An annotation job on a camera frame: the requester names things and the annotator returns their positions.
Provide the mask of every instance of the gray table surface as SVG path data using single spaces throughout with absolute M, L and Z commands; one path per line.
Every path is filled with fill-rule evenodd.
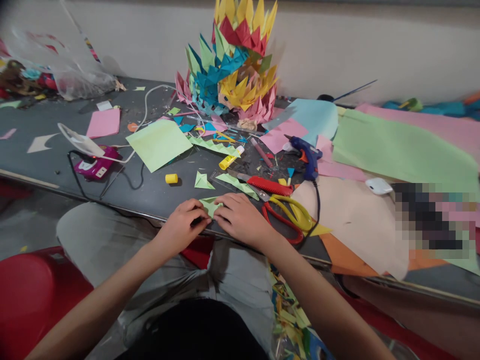
M 127 145 L 128 142 L 125 137 L 131 134 L 127 125 L 129 123 L 139 123 L 143 119 L 145 115 L 144 98 L 147 91 L 159 84 L 173 85 L 132 78 L 123 78 L 121 81 L 128 91 L 111 92 L 101 98 L 90 100 L 71 102 L 62 99 L 43 100 L 27 109 L 1 108 L 0 135 L 12 128 L 17 129 L 10 139 L 0 140 L 0 151 L 2 153 L 0 170 L 3 171 L 3 176 L 17 180 L 19 176 L 24 176 L 47 182 L 57 188 L 46 187 L 46 189 L 81 198 L 81 193 L 67 160 L 67 153 L 73 149 L 73 146 L 59 133 L 57 123 L 63 123 L 79 134 L 86 134 L 92 112 L 97 110 L 96 104 L 104 100 L 111 100 L 112 105 L 120 105 L 122 109 L 119 133 L 97 138 L 94 141 L 100 145 Z M 132 91 L 137 86 L 145 86 L 145 91 Z M 167 112 L 164 105 L 168 102 L 171 94 L 171 89 L 160 88 L 148 96 L 147 119 L 156 120 Z M 277 107 L 285 108 L 287 105 L 286 101 L 277 100 Z M 177 101 L 173 102 L 172 107 L 180 108 L 181 112 L 189 111 L 185 104 Z M 194 124 L 195 121 L 184 117 L 183 123 Z M 35 137 L 51 134 L 57 134 L 46 143 L 46 146 L 51 149 L 27 153 Z M 132 152 L 132 148 L 124 147 L 119 152 L 125 159 Z M 197 171 L 208 174 L 208 177 L 210 177 L 214 170 L 219 170 L 218 164 L 224 157 L 224 155 L 194 146 L 170 164 L 154 173 L 150 173 L 146 167 L 143 167 L 141 172 L 143 162 L 135 154 L 109 187 L 101 201 L 155 219 L 167 219 L 174 208 L 185 200 L 215 197 L 230 192 L 228 188 L 216 182 L 212 183 L 215 190 L 194 188 Z M 286 168 L 293 167 L 298 170 L 298 173 L 295 173 L 292 183 L 299 184 L 302 182 L 303 163 L 301 161 L 291 155 L 285 155 L 281 158 L 280 154 L 277 161 L 279 169 L 269 170 L 264 164 L 262 165 L 263 161 L 256 150 L 247 145 L 242 159 L 236 161 L 231 168 L 247 172 L 250 175 L 259 174 L 266 178 L 270 178 L 271 175 L 271 179 L 276 181 L 278 178 L 287 178 Z M 81 178 L 80 182 L 87 196 L 98 200 L 100 194 L 121 168 L 120 164 L 114 164 L 108 176 L 101 181 L 87 182 Z M 181 183 L 177 186 L 166 184 L 166 174 L 178 174 Z M 259 201 L 253 200 L 252 202 L 258 208 L 262 205 Z M 292 230 L 276 219 L 271 219 L 271 221 L 273 226 L 286 237 L 294 236 Z M 228 237 L 215 221 L 209 225 L 208 231 Z M 320 268 L 326 269 L 330 264 L 329 255 L 318 236 L 306 239 L 299 252 Z M 480 277 L 453 265 L 410 271 L 404 281 L 395 281 L 387 277 L 376 278 L 375 281 L 474 306 L 480 305 Z

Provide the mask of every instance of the floor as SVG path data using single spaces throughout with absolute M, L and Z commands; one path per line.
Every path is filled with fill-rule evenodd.
M 80 201 L 37 189 L 19 200 L 0 197 L 0 261 L 22 252 L 60 245 L 57 223 L 79 204 Z

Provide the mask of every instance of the blue glue gun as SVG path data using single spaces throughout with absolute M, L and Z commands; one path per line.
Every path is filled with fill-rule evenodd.
M 301 152 L 301 158 L 305 163 L 306 170 L 303 174 L 303 178 L 308 181 L 314 181 L 319 175 L 319 169 L 317 168 L 317 161 L 324 155 L 320 150 L 310 145 L 305 140 L 302 140 L 296 136 L 285 135 L 290 141 L 290 144 L 295 149 Z

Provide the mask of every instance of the yellow scissors handle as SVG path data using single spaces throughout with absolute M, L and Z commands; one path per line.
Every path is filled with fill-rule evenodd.
M 288 216 L 290 221 L 295 224 L 297 228 L 302 229 L 303 231 L 309 231 L 312 228 L 312 217 L 310 216 L 309 212 L 298 201 L 295 201 L 289 197 L 281 196 L 277 194 L 273 194 L 270 197 L 269 201 L 271 201 L 274 204 L 277 204 L 280 207 L 280 209 L 282 209 L 283 212 Z M 299 221 L 297 221 L 295 216 L 293 216 L 290 210 L 288 210 L 287 207 L 281 203 L 281 201 L 295 205 L 301 211 L 301 214 L 303 215 L 303 217 L 306 219 L 305 223 L 302 225 Z

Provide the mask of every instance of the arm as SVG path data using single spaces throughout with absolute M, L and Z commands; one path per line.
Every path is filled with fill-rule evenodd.
M 280 271 L 336 359 L 394 359 L 345 299 L 263 218 L 243 194 L 217 198 L 214 219 L 230 235 L 263 252 Z
M 202 221 L 195 227 L 196 218 Z M 65 315 L 26 360 L 84 359 L 107 333 L 140 285 L 185 249 L 212 220 L 191 199 L 180 204 L 155 238 Z

